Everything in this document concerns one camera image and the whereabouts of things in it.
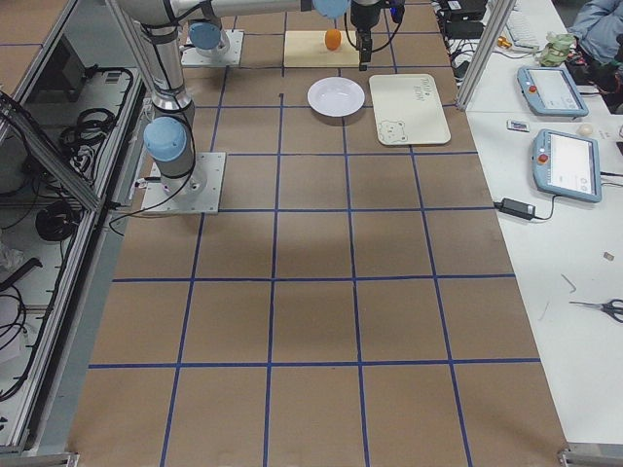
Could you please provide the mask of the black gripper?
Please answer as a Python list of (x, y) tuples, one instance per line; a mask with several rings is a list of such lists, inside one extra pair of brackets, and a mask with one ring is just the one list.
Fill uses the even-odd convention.
[(373, 50), (372, 29), (379, 22), (382, 5), (382, 1), (351, 1), (350, 22), (355, 29), (356, 47), (359, 50), (359, 71), (368, 69), (369, 51)]

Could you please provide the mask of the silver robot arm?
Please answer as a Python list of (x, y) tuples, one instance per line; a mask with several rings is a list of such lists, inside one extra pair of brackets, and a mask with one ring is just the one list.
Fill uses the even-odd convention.
[(186, 90), (178, 43), (183, 23), (191, 23), (192, 45), (211, 52), (225, 43), (224, 17), (289, 11), (335, 16), (320, 1), (120, 1), (118, 5), (140, 27), (141, 49), (154, 87), (155, 119), (144, 130), (144, 145), (164, 178), (181, 181), (195, 168), (195, 105)]

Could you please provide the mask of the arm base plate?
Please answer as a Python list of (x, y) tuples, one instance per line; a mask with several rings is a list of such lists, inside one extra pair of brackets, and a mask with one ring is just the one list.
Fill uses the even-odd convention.
[(211, 49), (202, 48), (202, 45), (211, 45), (211, 41), (200, 40), (197, 33), (189, 33), (182, 51), (181, 63), (185, 68), (224, 68), (239, 66), (243, 43), (243, 31), (239, 29), (219, 30), (220, 41)]
[(225, 153), (199, 152), (190, 180), (186, 181), (162, 178), (153, 162), (150, 176), (157, 180), (146, 184), (141, 208), (149, 216), (217, 214), (225, 165)]

